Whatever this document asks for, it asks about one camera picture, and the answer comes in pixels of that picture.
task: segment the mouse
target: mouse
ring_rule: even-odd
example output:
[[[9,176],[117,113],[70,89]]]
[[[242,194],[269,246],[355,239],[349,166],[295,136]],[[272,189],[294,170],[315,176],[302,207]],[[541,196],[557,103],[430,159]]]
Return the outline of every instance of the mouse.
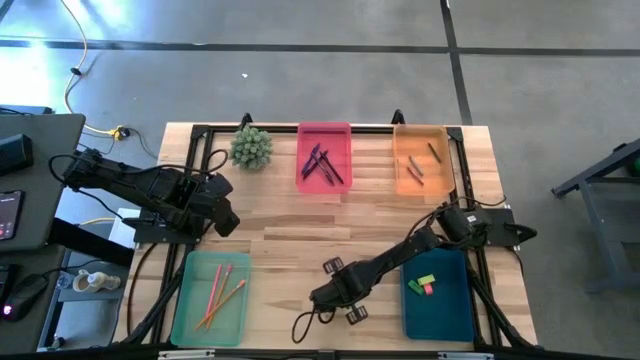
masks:
[[[2,306],[2,317],[7,321],[24,318],[48,283],[42,274],[31,274],[20,280]]]

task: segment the pink pencil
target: pink pencil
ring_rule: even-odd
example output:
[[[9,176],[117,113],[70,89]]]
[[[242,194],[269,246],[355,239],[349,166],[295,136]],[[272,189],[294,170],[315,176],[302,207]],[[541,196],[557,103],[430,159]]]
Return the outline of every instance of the pink pencil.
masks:
[[[209,296],[209,305],[207,305],[207,312],[204,313],[205,315],[211,312],[211,306],[213,306],[213,298],[216,296],[216,287],[218,286],[221,271],[222,264],[218,265],[218,271],[216,272],[215,280],[213,280],[213,287],[211,288],[211,295]]]

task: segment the green succulent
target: green succulent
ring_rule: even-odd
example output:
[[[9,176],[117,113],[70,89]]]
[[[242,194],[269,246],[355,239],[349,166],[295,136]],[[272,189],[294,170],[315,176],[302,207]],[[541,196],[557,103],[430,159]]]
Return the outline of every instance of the green succulent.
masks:
[[[236,138],[231,142],[231,160],[233,165],[243,170],[260,170],[271,162],[271,136],[249,125],[236,131]]]

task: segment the pink tray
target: pink tray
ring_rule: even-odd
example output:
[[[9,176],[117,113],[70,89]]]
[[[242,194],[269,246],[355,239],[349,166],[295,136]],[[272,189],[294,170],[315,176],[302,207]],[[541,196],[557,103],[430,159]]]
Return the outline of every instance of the pink tray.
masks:
[[[331,174],[335,186],[327,180],[320,168],[305,180],[302,179],[302,168],[309,159],[313,148],[320,144],[320,152],[328,151],[327,157],[336,169],[344,184],[338,181],[333,171],[323,161],[323,165]],[[351,125],[349,123],[304,123],[298,125],[298,156],[296,166],[296,185],[301,193],[306,194],[340,194],[351,188]]]

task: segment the orange tray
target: orange tray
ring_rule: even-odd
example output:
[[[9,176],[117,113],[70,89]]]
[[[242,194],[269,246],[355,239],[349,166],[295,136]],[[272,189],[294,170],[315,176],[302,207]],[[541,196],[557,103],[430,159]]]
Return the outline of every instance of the orange tray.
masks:
[[[396,125],[393,129],[393,155],[396,167],[396,193],[413,196],[443,196],[456,186],[451,167],[449,140],[444,126]],[[440,162],[429,148],[433,146]],[[409,156],[422,170],[420,176],[413,167]],[[424,183],[421,185],[411,174]]]

